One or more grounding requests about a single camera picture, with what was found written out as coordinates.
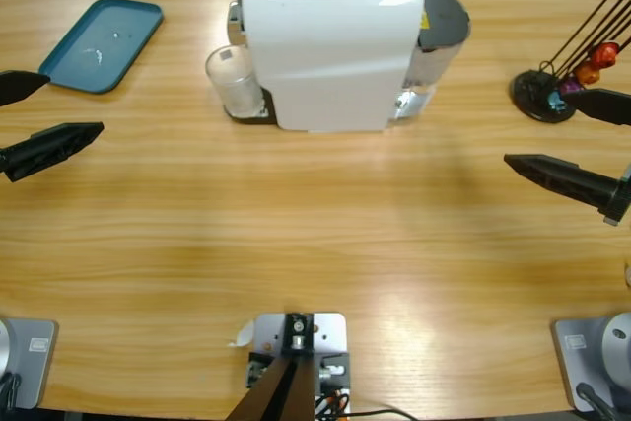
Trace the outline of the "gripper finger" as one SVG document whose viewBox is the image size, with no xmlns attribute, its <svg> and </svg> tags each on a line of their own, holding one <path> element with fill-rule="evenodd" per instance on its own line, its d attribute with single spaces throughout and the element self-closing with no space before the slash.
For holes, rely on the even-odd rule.
<svg viewBox="0 0 631 421">
<path fill-rule="evenodd" d="M 91 145 L 105 130 L 102 122 L 60 123 L 1 149 L 1 173 L 10 182 L 68 160 Z"/>
<path fill-rule="evenodd" d="M 49 82 L 49 76 L 36 72 L 2 71 L 0 73 L 0 106 L 22 101 Z"/>
</svg>

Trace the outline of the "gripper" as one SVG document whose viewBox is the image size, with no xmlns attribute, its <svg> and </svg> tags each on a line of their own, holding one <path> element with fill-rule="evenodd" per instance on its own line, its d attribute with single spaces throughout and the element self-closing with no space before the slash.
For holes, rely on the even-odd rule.
<svg viewBox="0 0 631 421">
<path fill-rule="evenodd" d="M 590 118 L 631 124 L 629 94 L 596 88 L 568 93 L 562 99 Z M 548 155 L 506 154 L 504 161 L 540 187 L 593 206 L 608 225 L 617 226 L 630 207 L 630 166 L 621 178 L 613 178 Z"/>
</svg>

